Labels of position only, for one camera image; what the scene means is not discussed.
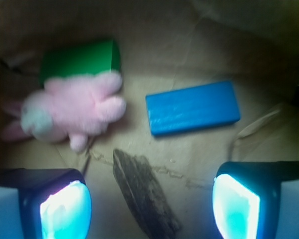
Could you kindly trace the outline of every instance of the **pink stuffed bunny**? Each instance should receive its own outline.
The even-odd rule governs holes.
[[[10,102],[3,110],[18,120],[2,131],[4,141],[34,137],[45,142],[70,138],[70,146],[84,150],[88,137],[106,131],[111,122],[125,113],[126,102],[113,96],[122,85],[117,72],[97,76],[73,76],[67,80],[50,79],[45,90],[28,96],[24,102]]]

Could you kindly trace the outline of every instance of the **bunny ear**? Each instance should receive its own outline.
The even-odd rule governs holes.
[[[103,101],[96,109],[97,117],[102,122],[115,122],[125,113],[126,102],[118,97],[110,97]]]
[[[10,101],[10,102],[5,103],[2,106],[2,109],[8,115],[12,115],[14,117],[20,118],[22,104],[23,104],[22,101]]]
[[[31,135],[24,133],[20,121],[15,120],[3,129],[0,137],[3,141],[14,142],[30,138]]]

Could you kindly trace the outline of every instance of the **blue block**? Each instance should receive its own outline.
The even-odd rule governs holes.
[[[232,124],[240,120],[230,81],[146,96],[152,135]]]

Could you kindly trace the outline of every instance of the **cardboard surface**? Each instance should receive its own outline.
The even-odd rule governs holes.
[[[113,149],[145,155],[179,218],[177,238],[217,239],[211,188],[239,132],[277,104],[288,104],[299,83],[295,62],[271,43],[197,14],[187,1],[0,1],[0,56],[22,71],[0,71],[0,103],[38,89],[48,50],[111,35],[117,39],[127,102],[122,120],[96,138],[87,153],[68,142],[0,142],[0,167],[84,168],[93,198],[88,238],[146,238],[115,182]],[[156,139],[145,96],[232,79],[241,120],[234,125]],[[264,127],[243,140],[238,160],[299,160],[299,111],[287,110],[281,127]],[[9,119],[0,111],[0,127]]]

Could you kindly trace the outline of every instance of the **debris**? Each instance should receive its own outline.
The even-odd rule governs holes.
[[[174,239],[181,226],[144,156],[115,149],[113,174],[140,228],[150,239]]]

